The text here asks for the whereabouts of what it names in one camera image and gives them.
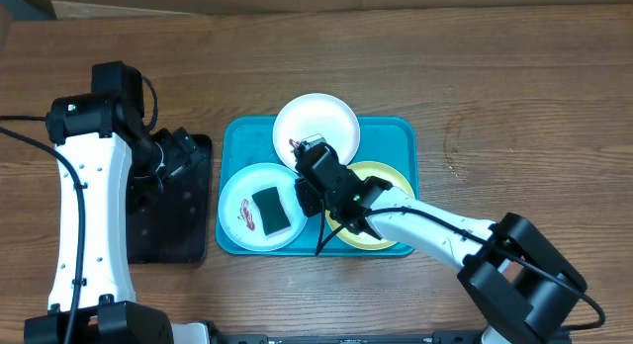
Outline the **white plate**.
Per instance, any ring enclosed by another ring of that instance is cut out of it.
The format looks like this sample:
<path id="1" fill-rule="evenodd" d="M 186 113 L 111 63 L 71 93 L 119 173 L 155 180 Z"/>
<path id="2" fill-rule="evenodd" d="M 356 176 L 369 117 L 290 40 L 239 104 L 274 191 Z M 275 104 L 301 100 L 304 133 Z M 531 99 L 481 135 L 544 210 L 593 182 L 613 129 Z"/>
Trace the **white plate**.
<path id="1" fill-rule="evenodd" d="M 273 146 L 282 163 L 293 169 L 296 158 L 290 140 L 312 141 L 322 137 L 348 164 L 360 144 L 360 125 L 355 113 L 342 100 L 329 94 L 299 96 L 277 115 L 273 125 Z"/>

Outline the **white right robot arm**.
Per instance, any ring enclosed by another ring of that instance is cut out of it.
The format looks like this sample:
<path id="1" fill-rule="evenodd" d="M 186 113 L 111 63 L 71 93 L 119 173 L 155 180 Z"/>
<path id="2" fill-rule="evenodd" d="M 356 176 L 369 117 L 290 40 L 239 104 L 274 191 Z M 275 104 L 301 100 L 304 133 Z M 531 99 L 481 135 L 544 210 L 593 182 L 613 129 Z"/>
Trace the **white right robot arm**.
<path id="1" fill-rule="evenodd" d="M 385 179 L 360 178 L 321 139 L 291 145 L 303 211 L 314 215 L 321 202 L 340 228 L 405 244 L 451 268 L 488 323 L 484 343 L 550 342 L 588 288 L 525 217 L 451 214 Z"/>

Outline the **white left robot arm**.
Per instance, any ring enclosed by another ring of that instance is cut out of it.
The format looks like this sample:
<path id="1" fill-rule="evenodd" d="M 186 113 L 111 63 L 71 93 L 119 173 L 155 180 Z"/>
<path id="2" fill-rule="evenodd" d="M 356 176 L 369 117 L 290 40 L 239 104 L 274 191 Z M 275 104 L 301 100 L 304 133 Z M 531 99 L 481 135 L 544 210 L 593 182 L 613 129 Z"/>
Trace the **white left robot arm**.
<path id="1" fill-rule="evenodd" d="M 174 323 L 136 299 L 129 242 L 140 230 L 205 234 L 212 144 L 158 129 L 151 87 L 120 61 L 92 68 L 87 94 L 61 97 L 45 118 L 61 191 L 57 264 L 47 312 L 28 343 L 209 343 L 206 322 Z"/>

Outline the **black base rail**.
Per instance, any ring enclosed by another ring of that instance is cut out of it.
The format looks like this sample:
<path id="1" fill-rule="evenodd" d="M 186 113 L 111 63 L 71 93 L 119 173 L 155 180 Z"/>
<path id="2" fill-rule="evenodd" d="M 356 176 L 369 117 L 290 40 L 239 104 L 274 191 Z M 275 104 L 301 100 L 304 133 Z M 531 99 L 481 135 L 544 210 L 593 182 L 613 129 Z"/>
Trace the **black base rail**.
<path id="1" fill-rule="evenodd" d="M 264 334 L 220 334 L 214 330 L 213 344 L 481 344 L 482 330 L 444 330 L 415 335 L 288 336 Z"/>

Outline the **light blue plate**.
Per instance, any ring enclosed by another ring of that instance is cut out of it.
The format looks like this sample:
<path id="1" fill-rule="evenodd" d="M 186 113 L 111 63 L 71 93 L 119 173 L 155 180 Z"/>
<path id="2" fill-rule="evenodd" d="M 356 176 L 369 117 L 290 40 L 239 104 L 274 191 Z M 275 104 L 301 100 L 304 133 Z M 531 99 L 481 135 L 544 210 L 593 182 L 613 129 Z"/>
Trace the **light blue plate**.
<path id="1" fill-rule="evenodd" d="M 274 163 L 256 163 L 232 175 L 219 196 L 216 233 L 219 246 L 232 254 L 280 252 L 296 240 L 308 221 L 297 198 L 297 179 L 291 169 Z M 271 187 L 278 189 L 291 227 L 267 238 L 252 195 Z"/>

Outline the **black water tray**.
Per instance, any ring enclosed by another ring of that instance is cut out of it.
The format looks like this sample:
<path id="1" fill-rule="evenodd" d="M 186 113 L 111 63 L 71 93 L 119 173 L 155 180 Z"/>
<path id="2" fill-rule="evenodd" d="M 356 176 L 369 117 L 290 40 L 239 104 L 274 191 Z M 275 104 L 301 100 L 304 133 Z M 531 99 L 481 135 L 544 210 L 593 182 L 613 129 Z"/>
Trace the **black water tray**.
<path id="1" fill-rule="evenodd" d="M 127 190 L 127 254 L 131 264 L 202 261 L 207 252 L 213 144 L 192 134 L 204 161 L 167 181 L 132 178 Z"/>

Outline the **blue plastic tray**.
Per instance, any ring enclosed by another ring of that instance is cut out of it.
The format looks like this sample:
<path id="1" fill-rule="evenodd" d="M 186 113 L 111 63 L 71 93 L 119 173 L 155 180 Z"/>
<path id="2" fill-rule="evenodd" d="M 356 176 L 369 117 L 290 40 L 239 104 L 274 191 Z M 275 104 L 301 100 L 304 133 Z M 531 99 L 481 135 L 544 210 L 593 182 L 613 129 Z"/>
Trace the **blue plastic tray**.
<path id="1" fill-rule="evenodd" d="M 281 162 L 273 145 L 273 116 L 245 116 L 233 120 L 226 128 L 219 189 L 231 176 L 255 163 Z M 416 137 L 413 127 L 404 119 L 389 116 L 361 116 L 360 145 L 353 160 L 375 161 L 398 170 L 418 196 Z M 319 217 L 307 220 L 304 230 L 288 245 L 273 250 L 273 256 L 309 257 L 315 253 L 319 233 Z M 361 250 L 336 237 L 321 251 L 323 257 L 404 257 L 413 248 L 396 243 L 382 250 Z"/>

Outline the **yellow green plate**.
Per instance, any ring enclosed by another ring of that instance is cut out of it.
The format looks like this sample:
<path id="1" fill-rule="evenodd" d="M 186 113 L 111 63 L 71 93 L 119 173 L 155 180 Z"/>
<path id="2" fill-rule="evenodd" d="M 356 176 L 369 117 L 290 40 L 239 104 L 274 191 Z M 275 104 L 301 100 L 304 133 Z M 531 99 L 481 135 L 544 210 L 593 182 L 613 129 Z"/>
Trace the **yellow green plate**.
<path id="1" fill-rule="evenodd" d="M 375 176 L 391 182 L 393 186 L 401 188 L 409 196 L 414 196 L 414 190 L 407 178 L 398 170 L 387 164 L 376 161 L 361 161 L 349 165 L 348 168 L 351 169 L 361 180 L 365 180 L 370 176 Z M 388 249 L 395 245 L 394 241 L 378 240 L 364 232 L 356 235 L 347 229 L 342 229 L 337 233 L 337 236 L 346 244 L 351 245 L 354 248 L 367 251 Z"/>

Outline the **green and pink sponge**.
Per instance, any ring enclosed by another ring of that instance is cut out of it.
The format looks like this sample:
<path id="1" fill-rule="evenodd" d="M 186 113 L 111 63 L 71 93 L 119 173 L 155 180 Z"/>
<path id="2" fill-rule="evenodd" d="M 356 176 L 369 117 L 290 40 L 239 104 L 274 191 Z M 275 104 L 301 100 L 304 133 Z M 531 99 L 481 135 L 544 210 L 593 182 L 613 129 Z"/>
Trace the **green and pink sponge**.
<path id="1" fill-rule="evenodd" d="M 291 227 L 276 187 L 258 191 L 252 199 L 259 209 L 262 228 L 267 238 L 277 236 Z"/>

